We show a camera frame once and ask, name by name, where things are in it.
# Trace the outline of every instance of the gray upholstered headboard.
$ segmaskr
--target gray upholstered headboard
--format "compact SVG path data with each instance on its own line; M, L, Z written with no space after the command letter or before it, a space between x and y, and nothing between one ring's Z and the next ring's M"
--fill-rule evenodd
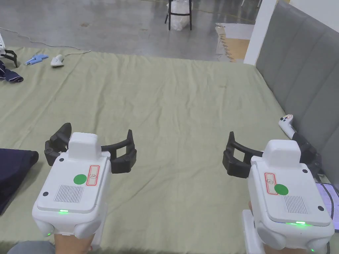
M256 66L339 189L339 33L279 1Z

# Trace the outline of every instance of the black cable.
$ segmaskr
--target black cable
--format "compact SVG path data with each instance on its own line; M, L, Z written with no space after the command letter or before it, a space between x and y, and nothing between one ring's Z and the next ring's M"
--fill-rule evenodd
M324 188L324 190L326 191L328 197L331 200L331 220L333 220L333 216L334 216L334 202L333 199L331 197L330 192L328 191L328 189L325 187L325 185L322 183L320 177L317 177L317 180L319 181L319 183L321 184L321 186ZM327 243L327 252L326 254L330 254L331 253L331 249L330 249L330 242Z

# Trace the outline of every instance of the red label sticker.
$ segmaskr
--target red label sticker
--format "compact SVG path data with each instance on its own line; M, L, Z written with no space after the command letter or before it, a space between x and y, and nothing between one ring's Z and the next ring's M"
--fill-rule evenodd
M98 165L91 165L89 167L89 172L87 176L87 186L96 186L98 182L98 177L99 177L99 170L100 166Z
M278 195L278 193L274 189L274 186L277 185L277 181L275 179L275 174L265 173L265 182L266 182L267 193L271 194L271 195Z

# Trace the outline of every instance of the gray floor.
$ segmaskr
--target gray floor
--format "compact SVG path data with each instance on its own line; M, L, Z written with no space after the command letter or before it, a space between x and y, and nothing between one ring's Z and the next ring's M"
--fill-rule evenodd
M215 23L253 24L258 0L196 0L193 30L168 31L166 1L1 0L0 27L51 45L215 61ZM6 46L45 47L0 30Z

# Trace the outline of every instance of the dark blue garment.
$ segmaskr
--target dark blue garment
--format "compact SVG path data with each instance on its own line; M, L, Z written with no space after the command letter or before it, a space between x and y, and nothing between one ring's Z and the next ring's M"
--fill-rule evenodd
M14 71L6 69L6 66L0 61L0 79L6 79L11 83L19 83L23 81L23 77Z
M38 159L36 151L0 148L0 214Z

